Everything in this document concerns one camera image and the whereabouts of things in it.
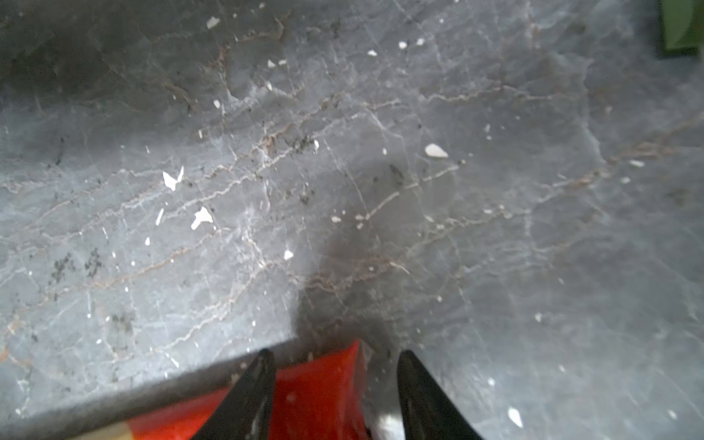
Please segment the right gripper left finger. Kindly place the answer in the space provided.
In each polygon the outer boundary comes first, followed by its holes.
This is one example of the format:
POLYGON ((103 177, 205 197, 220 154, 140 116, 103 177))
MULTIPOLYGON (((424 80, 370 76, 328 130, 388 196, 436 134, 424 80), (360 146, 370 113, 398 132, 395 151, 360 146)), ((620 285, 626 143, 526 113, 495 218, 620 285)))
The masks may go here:
POLYGON ((258 352, 244 374, 192 440, 269 439, 276 366, 271 350, 258 352))

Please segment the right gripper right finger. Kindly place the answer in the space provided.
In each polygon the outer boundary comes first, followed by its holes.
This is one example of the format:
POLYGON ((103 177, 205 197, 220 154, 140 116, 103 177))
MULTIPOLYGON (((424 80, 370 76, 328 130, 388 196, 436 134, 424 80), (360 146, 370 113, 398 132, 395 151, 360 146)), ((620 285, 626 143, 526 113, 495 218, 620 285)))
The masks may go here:
POLYGON ((412 350, 400 354, 397 383, 406 439, 482 440, 412 350))

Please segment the red spaghetti bag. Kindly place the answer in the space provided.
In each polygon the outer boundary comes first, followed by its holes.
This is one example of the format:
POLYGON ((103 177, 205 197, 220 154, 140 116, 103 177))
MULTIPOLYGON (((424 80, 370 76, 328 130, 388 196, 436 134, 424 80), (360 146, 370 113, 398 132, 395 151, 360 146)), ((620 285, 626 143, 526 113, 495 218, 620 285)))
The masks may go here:
MULTIPOLYGON (((361 343, 276 373, 270 439, 370 439, 361 410, 367 369, 361 343)), ((228 388, 113 423, 81 439, 189 439, 228 388)))

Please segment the green wooden two-tier shelf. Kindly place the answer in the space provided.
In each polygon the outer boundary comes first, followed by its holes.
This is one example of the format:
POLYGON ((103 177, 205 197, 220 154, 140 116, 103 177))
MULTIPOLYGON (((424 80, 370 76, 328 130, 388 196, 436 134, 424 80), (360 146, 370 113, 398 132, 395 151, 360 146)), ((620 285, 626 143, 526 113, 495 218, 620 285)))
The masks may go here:
POLYGON ((703 0, 660 0, 665 51, 698 49, 703 45, 703 0))

